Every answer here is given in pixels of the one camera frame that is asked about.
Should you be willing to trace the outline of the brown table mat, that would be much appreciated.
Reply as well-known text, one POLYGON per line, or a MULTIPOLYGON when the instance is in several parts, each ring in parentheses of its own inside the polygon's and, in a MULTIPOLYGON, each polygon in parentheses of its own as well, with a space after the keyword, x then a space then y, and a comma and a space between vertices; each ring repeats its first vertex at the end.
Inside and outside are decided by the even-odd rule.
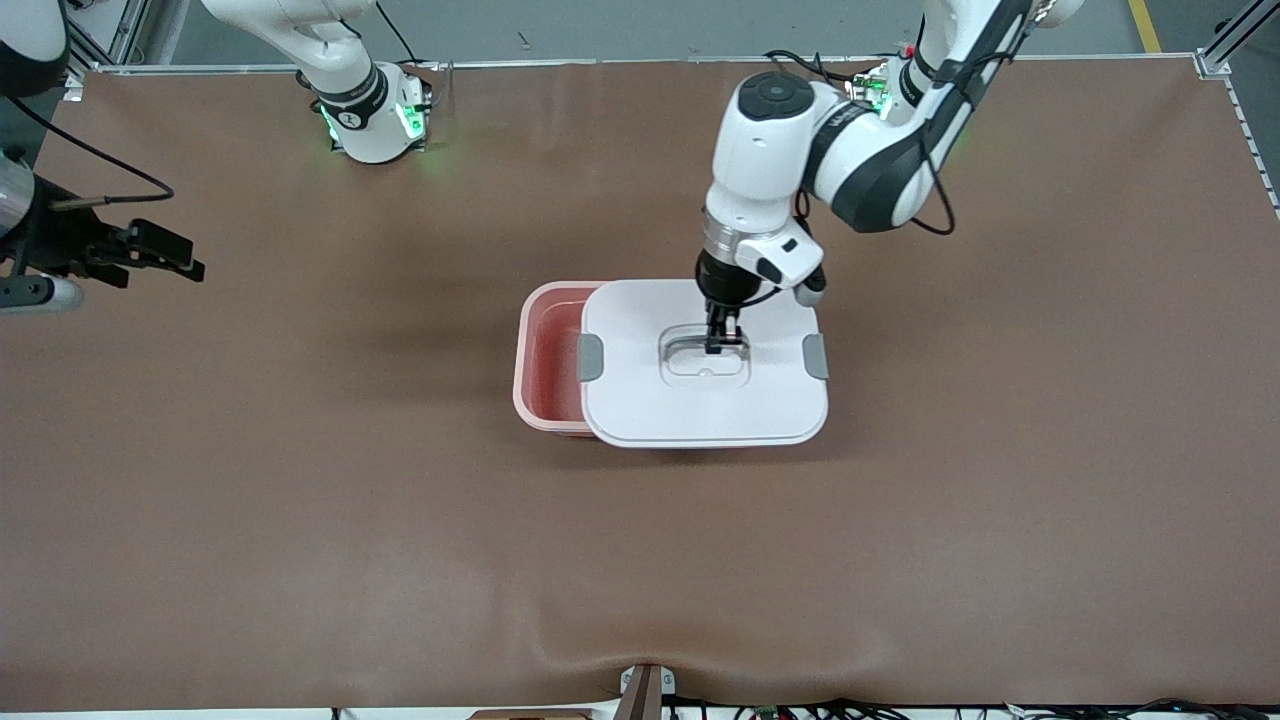
POLYGON ((829 418, 632 452, 525 425, 524 300, 686 278, 754 65, 457 70, 326 149, 287 74, 96 76, 56 123, 193 240, 0 320, 0 712, 1280 702, 1280 217, 1184 59, 1006 65, 957 229, 822 208, 829 418))

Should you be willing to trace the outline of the white box lid grey clips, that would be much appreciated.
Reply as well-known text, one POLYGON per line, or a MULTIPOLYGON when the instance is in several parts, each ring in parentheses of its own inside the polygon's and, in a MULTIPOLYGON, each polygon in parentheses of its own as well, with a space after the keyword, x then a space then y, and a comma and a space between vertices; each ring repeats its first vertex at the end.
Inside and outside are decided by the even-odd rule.
POLYGON ((707 351, 705 309, 689 279, 612 281, 584 305, 581 407, 623 448, 799 445, 829 410, 815 310, 782 293, 740 313, 744 342, 707 351))

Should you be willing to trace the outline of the aluminium frame struts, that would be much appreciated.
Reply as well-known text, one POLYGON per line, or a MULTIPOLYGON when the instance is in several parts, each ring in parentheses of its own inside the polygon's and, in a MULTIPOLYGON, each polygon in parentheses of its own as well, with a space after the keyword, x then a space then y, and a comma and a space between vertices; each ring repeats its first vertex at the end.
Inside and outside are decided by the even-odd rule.
POLYGON ((127 64, 151 0, 60 0, 70 49, 64 102, 78 102, 84 79, 100 67, 127 64))

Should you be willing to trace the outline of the aluminium frame post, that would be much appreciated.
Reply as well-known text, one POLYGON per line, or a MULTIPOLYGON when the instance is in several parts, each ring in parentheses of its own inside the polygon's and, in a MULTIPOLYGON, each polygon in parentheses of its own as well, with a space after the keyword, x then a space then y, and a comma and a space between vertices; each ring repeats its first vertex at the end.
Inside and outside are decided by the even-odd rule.
POLYGON ((1248 0, 1233 17, 1216 26, 1213 37, 1194 54, 1196 68, 1201 78, 1229 76, 1231 56, 1280 14, 1280 0, 1248 0))

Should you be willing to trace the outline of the pink plastic box base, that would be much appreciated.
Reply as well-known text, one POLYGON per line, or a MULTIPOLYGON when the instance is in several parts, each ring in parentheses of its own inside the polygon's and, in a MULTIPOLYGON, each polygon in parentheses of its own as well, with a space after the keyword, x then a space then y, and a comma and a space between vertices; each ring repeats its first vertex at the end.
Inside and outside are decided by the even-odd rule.
POLYGON ((582 310, 602 281, 557 281, 534 290, 518 320, 512 400, 529 427, 566 437, 593 436, 579 382, 582 310))

